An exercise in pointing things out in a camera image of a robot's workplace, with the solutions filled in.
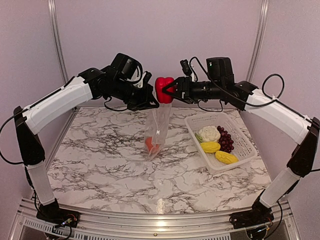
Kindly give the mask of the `red toy bell pepper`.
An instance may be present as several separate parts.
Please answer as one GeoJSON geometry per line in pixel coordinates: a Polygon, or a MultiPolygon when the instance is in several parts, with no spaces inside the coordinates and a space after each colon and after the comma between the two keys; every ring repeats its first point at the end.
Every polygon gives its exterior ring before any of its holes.
{"type": "Polygon", "coordinates": [[[163,88],[174,81],[172,77],[158,77],[155,81],[155,92],[160,104],[171,104],[173,97],[163,92],[163,88]]]}

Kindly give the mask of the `clear zip top bag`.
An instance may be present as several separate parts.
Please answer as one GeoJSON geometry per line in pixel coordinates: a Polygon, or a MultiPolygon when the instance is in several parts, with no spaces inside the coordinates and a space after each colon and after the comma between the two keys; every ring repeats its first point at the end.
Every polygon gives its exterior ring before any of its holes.
{"type": "Polygon", "coordinates": [[[169,129],[169,121],[171,115],[172,103],[159,103],[158,108],[151,109],[148,112],[145,130],[144,130],[144,146],[146,150],[146,159],[153,160],[163,149],[169,129]],[[152,137],[153,144],[159,144],[159,150],[156,153],[148,153],[145,145],[147,137],[152,137]]]}

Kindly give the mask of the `orange toy pumpkin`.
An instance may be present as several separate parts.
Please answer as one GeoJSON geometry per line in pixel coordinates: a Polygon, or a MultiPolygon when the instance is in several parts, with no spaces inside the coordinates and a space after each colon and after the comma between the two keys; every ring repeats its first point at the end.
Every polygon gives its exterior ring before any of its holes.
{"type": "Polygon", "coordinates": [[[152,137],[147,137],[145,140],[145,146],[146,146],[146,149],[148,150],[148,153],[156,153],[160,149],[160,145],[153,144],[152,140],[153,140],[152,137]]]}

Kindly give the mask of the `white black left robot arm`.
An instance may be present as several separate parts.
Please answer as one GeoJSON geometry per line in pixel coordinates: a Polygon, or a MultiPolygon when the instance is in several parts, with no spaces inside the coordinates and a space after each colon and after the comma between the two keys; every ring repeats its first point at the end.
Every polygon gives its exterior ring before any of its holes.
{"type": "Polygon", "coordinates": [[[118,53],[112,63],[102,69],[89,68],[73,76],[65,85],[40,100],[13,110],[15,132],[22,163],[29,185],[34,190],[38,219],[61,223],[67,219],[76,222],[79,213],[60,208],[52,190],[48,169],[56,155],[65,129],[56,134],[49,153],[39,138],[43,128],[80,105],[104,98],[123,101],[130,111],[149,110],[159,107],[149,84],[152,74],[144,71],[136,59],[118,53]]]}

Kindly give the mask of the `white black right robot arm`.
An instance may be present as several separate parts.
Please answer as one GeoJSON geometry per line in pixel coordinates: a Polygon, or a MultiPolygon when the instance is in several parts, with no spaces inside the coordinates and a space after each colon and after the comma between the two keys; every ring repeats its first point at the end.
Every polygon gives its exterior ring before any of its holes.
{"type": "Polygon", "coordinates": [[[190,60],[180,62],[183,76],[156,82],[156,93],[186,104],[219,100],[240,111],[264,120],[270,133],[266,142],[275,147],[276,156],[288,157],[271,184],[262,191],[249,210],[234,212],[229,221],[234,229],[249,228],[273,220],[272,207],[288,195],[309,173],[314,171],[320,136],[320,121],[308,117],[267,94],[262,87],[248,81],[235,81],[232,62],[228,57],[211,57],[201,69],[207,76],[200,81],[190,60]]]}

